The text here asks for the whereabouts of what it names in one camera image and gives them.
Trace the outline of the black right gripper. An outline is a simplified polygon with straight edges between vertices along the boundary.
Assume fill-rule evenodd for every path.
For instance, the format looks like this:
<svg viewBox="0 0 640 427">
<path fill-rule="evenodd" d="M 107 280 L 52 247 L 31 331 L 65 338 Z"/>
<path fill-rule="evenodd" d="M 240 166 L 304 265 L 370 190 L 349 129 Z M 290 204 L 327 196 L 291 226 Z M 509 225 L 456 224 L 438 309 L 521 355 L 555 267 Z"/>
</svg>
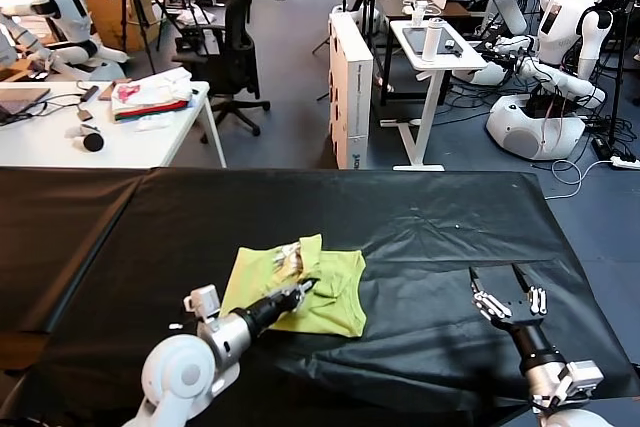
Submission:
<svg viewBox="0 0 640 427">
<path fill-rule="evenodd" d="M 548 313 L 546 290 L 531 283 L 518 264 L 512 263 L 511 267 L 529 305 L 519 301 L 508 308 L 484 289 L 476 270 L 470 267 L 474 306 L 494 327 L 509 334 L 520 356 L 519 370 L 522 374 L 548 363 L 565 364 L 564 356 L 542 330 L 543 316 Z"/>
</svg>

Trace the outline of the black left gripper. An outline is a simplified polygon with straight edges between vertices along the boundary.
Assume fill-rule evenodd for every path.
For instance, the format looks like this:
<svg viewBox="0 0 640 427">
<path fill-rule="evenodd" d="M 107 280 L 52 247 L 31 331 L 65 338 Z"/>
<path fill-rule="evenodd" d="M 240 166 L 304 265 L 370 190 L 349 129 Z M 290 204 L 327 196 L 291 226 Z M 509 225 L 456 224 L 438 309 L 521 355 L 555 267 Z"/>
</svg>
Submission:
<svg viewBox="0 0 640 427">
<path fill-rule="evenodd" d="M 261 334 L 283 314 L 299 309 L 319 281 L 317 277 L 305 277 L 252 303 L 244 310 L 249 332 Z"/>
</svg>

